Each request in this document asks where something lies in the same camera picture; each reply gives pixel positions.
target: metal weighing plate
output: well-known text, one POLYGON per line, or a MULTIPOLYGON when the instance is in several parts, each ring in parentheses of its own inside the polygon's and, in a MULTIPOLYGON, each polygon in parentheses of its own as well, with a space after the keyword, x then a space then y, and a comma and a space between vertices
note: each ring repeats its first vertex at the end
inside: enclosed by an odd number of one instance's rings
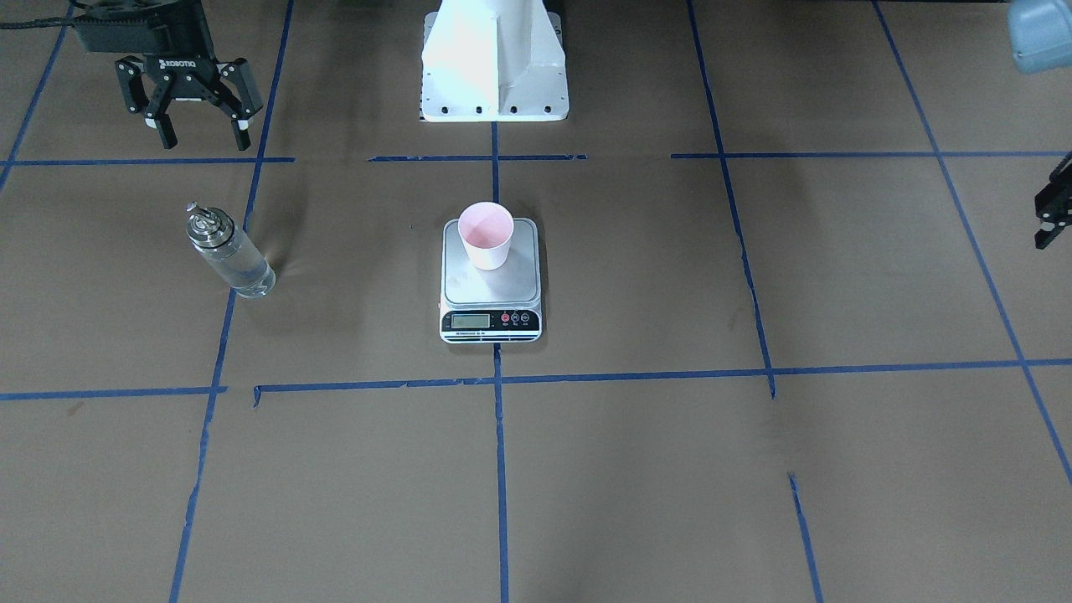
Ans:
POLYGON ((513 219, 513 237, 506 263, 481 270, 465 254, 458 220, 443 230, 443 297, 453 309, 530 307, 540 297, 539 246, 536 224, 513 219))

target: scale platform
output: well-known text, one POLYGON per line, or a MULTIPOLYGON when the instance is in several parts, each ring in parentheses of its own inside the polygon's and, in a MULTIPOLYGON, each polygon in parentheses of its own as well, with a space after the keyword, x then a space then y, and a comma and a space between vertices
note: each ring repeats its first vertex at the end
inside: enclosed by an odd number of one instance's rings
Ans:
POLYGON ((539 235, 527 218, 513 219, 506 263, 481 270, 470 262, 458 220, 443 229, 440 337, 447 343, 535 341, 544 333, 539 235))

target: black control panel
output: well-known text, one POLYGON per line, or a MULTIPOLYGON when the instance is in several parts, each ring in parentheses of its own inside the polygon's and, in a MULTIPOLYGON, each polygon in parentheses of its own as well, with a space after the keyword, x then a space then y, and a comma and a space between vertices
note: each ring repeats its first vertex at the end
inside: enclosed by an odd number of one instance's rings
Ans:
POLYGON ((459 310, 444 314, 440 326, 444 333, 479 330, 506 335, 539 330, 539 317, 532 310, 459 310))

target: white metal bracket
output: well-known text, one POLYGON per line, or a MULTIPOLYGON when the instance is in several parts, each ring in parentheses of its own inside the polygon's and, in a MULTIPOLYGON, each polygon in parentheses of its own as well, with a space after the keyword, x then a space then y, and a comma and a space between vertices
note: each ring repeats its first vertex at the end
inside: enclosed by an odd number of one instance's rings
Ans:
POLYGON ((562 19, 542 0, 443 0, 425 18, 427 121, 555 121, 569 114, 562 19))

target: scale control panel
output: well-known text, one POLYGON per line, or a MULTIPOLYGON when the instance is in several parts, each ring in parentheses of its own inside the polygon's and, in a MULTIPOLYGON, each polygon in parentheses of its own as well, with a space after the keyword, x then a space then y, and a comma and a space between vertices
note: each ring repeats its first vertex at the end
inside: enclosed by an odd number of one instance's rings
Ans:
POLYGON ((533 341, 540 319, 533 310, 455 310, 443 314, 440 334, 452 343, 533 341))

